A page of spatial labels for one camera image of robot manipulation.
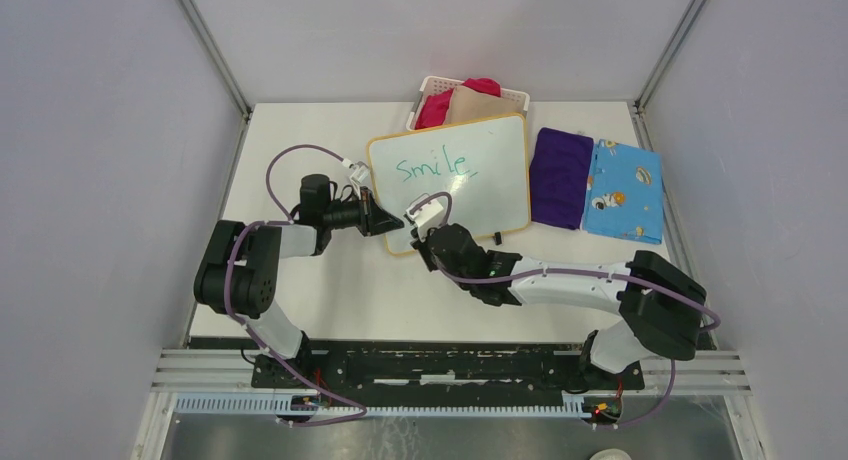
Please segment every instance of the gray floor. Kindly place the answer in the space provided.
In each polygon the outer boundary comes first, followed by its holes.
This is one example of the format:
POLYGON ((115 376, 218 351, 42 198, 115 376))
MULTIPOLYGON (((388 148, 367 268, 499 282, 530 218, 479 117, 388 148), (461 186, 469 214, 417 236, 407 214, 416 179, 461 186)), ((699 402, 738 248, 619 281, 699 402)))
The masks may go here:
MULTIPOLYGON (((625 418, 653 402, 626 399, 625 418)), ((176 420, 164 459, 588 460, 605 448, 623 449, 633 460, 739 458, 721 398, 673 399, 654 419, 617 432, 592 432, 569 419, 375 418, 301 429, 258 416, 176 420)))

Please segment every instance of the beige cloth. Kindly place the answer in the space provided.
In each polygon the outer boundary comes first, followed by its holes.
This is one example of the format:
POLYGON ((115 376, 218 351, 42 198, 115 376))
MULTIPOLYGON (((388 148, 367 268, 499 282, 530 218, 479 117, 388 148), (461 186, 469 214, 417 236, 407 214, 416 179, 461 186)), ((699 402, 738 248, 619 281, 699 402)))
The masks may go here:
POLYGON ((476 92, 466 86, 456 87, 451 95, 451 103, 445 124, 468 122, 478 118, 493 117, 507 113, 520 112, 521 106, 512 100, 476 92))

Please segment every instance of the black metal base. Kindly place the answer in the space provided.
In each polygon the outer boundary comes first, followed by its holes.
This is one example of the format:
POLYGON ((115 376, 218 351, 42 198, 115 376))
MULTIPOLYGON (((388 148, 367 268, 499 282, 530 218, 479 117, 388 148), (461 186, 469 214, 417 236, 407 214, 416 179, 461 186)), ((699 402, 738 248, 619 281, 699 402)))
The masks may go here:
MULTIPOLYGON (((561 406, 563 391, 618 388, 618 376, 581 373, 579 344, 310 342, 311 380, 320 372, 330 391, 369 407, 561 406)), ((234 347, 225 340, 202 343, 205 348, 234 347)), ((625 390, 645 388, 638 362, 621 380, 625 390)), ((301 383, 260 355, 251 386, 297 388, 301 383)))

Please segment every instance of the white table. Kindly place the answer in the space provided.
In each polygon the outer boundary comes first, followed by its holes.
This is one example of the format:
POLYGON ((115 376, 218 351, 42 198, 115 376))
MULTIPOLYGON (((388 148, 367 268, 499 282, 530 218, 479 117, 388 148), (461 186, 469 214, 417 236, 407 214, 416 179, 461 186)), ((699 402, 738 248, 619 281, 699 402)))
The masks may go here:
MULTIPOLYGON (((411 103, 259 104, 245 139, 223 218, 249 223, 281 219, 265 190, 265 169, 286 147, 314 143, 352 160, 365 159, 373 137, 401 132, 411 103)), ((535 102, 528 114, 529 148, 542 127, 583 132, 636 145, 624 102, 535 102)), ((284 205, 298 203, 300 178, 324 173, 346 183, 346 171, 315 151, 283 157, 272 185, 284 205)), ((532 223, 504 236, 495 247, 541 260, 609 263, 628 260, 636 250, 668 257, 665 245, 648 245, 532 223)), ((615 317, 564 306, 491 307, 461 291, 438 272, 428 272, 417 255, 393 257, 380 238, 362 238, 356 229, 333 232, 323 255, 280 262, 277 302, 312 338, 467 342, 582 342, 615 317)), ((198 305, 191 336, 244 337, 230 319, 198 305)))

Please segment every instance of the white wall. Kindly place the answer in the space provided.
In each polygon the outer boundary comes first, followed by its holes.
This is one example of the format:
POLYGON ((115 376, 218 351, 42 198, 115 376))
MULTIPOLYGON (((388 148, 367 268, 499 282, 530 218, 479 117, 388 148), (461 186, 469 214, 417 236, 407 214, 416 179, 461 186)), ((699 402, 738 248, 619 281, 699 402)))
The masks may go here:
POLYGON ((689 0, 195 0, 251 103, 412 101, 426 75, 636 98, 689 0))
POLYGON ((848 457, 848 0, 710 0, 648 106, 777 459, 848 457))
POLYGON ((129 458, 238 120, 174 0, 0 0, 0 457, 129 458))

